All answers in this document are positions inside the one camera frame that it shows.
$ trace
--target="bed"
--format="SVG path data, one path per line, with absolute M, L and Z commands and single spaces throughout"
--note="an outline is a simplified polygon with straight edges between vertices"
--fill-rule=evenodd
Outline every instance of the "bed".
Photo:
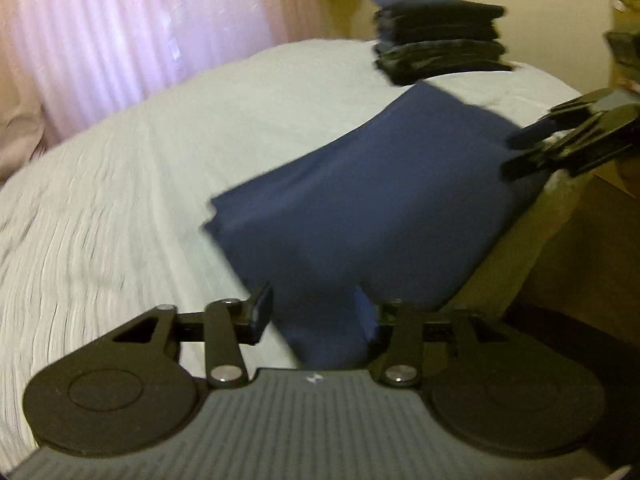
M 0 190 L 0 470 L 35 447 L 21 409 L 41 368 L 156 304 L 201 310 L 247 296 L 201 225 L 209 198 L 363 124 L 406 88 L 372 67 L 371 44 L 311 40 L 203 73 L 110 117 L 19 171 Z M 578 92 L 520 64 L 432 84 L 520 126 Z M 554 174 L 460 293 L 500 316 L 588 176 Z M 181 363 L 204 374 L 202 348 Z M 249 370 L 293 367 L 269 327 Z

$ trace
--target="folded clothing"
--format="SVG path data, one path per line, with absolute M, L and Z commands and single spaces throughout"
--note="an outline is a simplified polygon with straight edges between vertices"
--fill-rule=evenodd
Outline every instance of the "folded clothing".
M 548 177 L 500 165 L 517 127 L 418 83 L 340 139 L 212 199 L 206 230 L 304 367 L 367 355 L 361 290 L 434 310 L 451 298 Z
M 388 20 L 378 22 L 380 40 L 395 44 L 418 43 L 435 40 L 478 40 L 492 41 L 500 37 L 492 22 L 453 23 L 428 25 L 424 27 L 395 27 L 385 25 Z
M 376 19 L 393 26 L 423 27 L 451 23 L 487 23 L 504 15 L 502 6 L 465 0 L 372 0 L 381 7 Z
M 374 49 L 376 67 L 398 86 L 447 73 L 511 70 L 500 62 L 506 50 L 497 41 L 423 41 L 399 46 L 382 42 Z

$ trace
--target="stack of folded clothes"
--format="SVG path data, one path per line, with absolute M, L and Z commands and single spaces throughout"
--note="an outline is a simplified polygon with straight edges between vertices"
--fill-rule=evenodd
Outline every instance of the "stack of folded clothes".
M 504 7 L 464 0 L 373 0 L 376 66 L 395 85 L 453 72 L 511 70 L 494 20 Z

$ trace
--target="brown floor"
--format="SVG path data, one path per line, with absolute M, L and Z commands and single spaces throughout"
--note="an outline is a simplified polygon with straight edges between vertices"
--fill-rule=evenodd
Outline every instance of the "brown floor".
M 595 177 L 544 249 L 519 301 L 640 348 L 640 202 Z

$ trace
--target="pink curtain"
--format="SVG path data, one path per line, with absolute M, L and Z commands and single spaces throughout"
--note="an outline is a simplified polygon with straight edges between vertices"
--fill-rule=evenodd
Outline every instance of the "pink curtain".
M 322 36 L 319 0 L 15 0 L 12 48 L 59 140 L 194 74 Z

